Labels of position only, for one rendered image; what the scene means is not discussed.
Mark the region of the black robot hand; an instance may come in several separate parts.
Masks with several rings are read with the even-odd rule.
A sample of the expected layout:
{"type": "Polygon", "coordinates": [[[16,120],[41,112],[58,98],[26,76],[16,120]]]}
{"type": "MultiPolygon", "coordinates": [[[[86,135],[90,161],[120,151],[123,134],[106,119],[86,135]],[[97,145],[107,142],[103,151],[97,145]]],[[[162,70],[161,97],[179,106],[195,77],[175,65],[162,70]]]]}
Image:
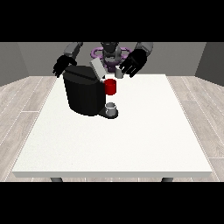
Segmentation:
{"type": "Polygon", "coordinates": [[[67,57],[66,55],[61,55],[58,59],[56,64],[53,66],[52,72],[54,75],[59,78],[63,71],[69,66],[73,65],[76,66],[77,62],[72,57],[67,57]]]}
{"type": "Polygon", "coordinates": [[[119,66],[123,74],[128,74],[132,78],[139,72],[147,62],[146,51],[143,49],[135,49],[131,52],[127,59],[119,66]]]}

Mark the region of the small grey coffee pod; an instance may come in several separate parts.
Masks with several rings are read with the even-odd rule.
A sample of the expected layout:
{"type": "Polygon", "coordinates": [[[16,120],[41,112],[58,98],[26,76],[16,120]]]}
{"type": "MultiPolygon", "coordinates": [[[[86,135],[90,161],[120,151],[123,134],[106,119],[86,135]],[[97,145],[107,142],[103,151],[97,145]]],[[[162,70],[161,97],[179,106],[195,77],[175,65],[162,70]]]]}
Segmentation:
{"type": "Polygon", "coordinates": [[[124,76],[124,74],[122,73],[122,70],[120,69],[120,67],[119,66],[116,66],[115,67],[115,77],[117,79],[122,79],[123,76],[124,76]]]}

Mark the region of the red pod holder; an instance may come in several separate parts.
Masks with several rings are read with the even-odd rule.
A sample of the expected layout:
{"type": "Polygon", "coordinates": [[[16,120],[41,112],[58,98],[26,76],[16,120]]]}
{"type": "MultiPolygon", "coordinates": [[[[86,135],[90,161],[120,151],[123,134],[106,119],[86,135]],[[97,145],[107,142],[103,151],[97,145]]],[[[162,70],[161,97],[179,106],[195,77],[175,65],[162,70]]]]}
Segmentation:
{"type": "Polygon", "coordinates": [[[104,81],[104,85],[105,85],[105,94],[106,95],[114,95],[116,93],[116,80],[106,79],[104,81]]]}

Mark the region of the black coffee machine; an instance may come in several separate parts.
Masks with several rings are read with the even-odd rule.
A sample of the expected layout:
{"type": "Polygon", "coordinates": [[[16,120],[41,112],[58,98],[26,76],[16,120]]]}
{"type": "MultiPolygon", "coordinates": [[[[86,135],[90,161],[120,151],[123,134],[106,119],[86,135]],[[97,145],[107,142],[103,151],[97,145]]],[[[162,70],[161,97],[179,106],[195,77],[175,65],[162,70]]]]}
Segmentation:
{"type": "Polygon", "coordinates": [[[71,110],[83,116],[118,117],[117,109],[115,115],[106,115],[105,80],[98,80],[91,66],[68,66],[63,80],[71,110]]]}

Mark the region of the pale grey machine lid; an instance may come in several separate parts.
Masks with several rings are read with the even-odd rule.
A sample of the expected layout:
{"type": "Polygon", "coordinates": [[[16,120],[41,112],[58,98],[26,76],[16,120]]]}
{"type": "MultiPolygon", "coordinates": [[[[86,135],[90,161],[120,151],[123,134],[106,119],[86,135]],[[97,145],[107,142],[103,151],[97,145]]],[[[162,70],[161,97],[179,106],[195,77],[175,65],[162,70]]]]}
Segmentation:
{"type": "Polygon", "coordinates": [[[101,80],[106,75],[106,70],[104,69],[99,58],[92,59],[89,64],[93,68],[98,80],[101,80]]]}

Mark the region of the small grey cup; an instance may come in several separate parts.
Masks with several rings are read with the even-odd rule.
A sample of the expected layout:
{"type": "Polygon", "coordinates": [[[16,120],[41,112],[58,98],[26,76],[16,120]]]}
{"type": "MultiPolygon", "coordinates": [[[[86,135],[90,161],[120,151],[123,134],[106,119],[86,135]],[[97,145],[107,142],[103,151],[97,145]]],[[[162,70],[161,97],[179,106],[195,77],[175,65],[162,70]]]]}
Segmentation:
{"type": "Polygon", "coordinates": [[[114,116],[116,114],[116,105],[113,102],[108,102],[105,105],[105,109],[107,116],[114,116]]]}

